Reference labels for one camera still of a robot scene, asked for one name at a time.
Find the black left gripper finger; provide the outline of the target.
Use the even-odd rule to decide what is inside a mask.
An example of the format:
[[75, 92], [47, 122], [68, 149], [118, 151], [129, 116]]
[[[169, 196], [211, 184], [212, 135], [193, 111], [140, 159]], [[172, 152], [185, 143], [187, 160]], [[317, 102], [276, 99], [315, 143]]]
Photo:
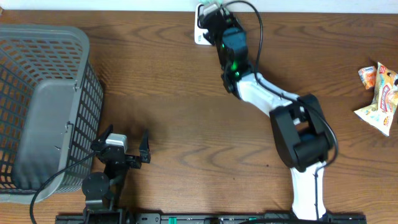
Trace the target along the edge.
[[113, 125], [110, 124], [102, 134], [93, 140], [93, 146], [102, 146], [103, 144], [106, 144], [106, 139], [112, 132]]
[[142, 136], [142, 140], [139, 146], [139, 153], [141, 162], [150, 162], [151, 154], [150, 154], [150, 147], [149, 147], [149, 132], [145, 130]]

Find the orange white Kleenex tissue pack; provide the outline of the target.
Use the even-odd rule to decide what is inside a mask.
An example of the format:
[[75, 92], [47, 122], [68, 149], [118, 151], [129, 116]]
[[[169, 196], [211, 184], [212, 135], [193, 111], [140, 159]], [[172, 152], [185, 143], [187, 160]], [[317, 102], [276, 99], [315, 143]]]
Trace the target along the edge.
[[364, 67], [358, 71], [358, 75], [365, 87], [365, 89], [374, 88], [376, 84], [377, 68], [375, 66]]

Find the orange yellow snack bag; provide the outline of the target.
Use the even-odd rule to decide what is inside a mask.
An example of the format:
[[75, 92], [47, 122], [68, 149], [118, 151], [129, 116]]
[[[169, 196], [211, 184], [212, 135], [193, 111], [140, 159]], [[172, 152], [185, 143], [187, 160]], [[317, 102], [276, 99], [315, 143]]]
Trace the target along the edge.
[[389, 136], [396, 109], [397, 72], [378, 62], [372, 103], [354, 113], [385, 136]]

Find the teal wet wipes pack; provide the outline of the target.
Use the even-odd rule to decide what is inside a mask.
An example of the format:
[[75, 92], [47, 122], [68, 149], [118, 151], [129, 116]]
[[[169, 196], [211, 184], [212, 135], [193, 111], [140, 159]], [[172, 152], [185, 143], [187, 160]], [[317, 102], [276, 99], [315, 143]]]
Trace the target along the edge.
[[217, 4], [221, 5], [223, 3], [223, 0], [199, 0], [199, 3], [203, 4], [203, 5], [209, 5], [209, 4], [213, 4], [213, 3], [217, 3]]

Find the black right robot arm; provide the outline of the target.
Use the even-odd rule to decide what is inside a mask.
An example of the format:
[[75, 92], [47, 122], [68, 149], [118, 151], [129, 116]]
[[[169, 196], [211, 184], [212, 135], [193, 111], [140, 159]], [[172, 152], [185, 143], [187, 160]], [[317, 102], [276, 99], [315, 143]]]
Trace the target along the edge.
[[278, 155], [292, 175], [292, 217], [285, 221], [330, 223], [323, 173], [335, 161], [328, 154], [338, 150], [336, 134], [314, 95], [289, 93], [262, 76], [259, 64], [248, 57], [246, 31], [227, 6], [197, 5], [195, 42], [216, 47], [226, 91], [269, 117]]

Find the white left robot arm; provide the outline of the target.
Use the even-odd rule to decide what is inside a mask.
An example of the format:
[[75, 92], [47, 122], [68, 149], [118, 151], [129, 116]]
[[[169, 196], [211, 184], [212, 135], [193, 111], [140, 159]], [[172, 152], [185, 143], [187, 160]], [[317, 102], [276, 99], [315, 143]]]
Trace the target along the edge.
[[92, 172], [82, 183], [86, 207], [84, 223], [134, 223], [128, 209], [119, 206], [127, 173], [150, 163], [149, 132], [144, 131], [139, 145], [139, 155], [129, 155], [127, 136], [113, 133], [113, 125], [91, 142], [90, 148], [105, 167], [102, 172]]

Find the white barcode scanner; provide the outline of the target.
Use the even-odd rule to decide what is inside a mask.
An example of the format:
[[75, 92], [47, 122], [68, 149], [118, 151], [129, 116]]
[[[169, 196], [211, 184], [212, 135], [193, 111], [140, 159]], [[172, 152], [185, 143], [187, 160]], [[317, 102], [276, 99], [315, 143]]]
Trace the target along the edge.
[[197, 45], [211, 45], [203, 36], [208, 30], [200, 27], [199, 15], [203, 12], [203, 8], [204, 4], [199, 3], [195, 9], [194, 41]]

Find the grey plastic mesh basket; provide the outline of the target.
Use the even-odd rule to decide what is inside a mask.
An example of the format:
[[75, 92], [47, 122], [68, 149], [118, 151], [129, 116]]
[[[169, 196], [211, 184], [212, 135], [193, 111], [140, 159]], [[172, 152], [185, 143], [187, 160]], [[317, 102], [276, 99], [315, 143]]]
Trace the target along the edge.
[[75, 27], [1, 26], [1, 202], [79, 190], [104, 93]]

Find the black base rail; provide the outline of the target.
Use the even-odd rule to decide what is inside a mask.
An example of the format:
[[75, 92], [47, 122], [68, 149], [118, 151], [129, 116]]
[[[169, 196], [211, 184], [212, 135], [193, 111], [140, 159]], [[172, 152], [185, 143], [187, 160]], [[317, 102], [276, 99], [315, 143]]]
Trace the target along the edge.
[[128, 224], [242, 224], [242, 223], [340, 223], [366, 224], [365, 215], [330, 214], [319, 220], [301, 220], [292, 213], [265, 213], [263, 215], [161, 215], [159, 213], [127, 214]]

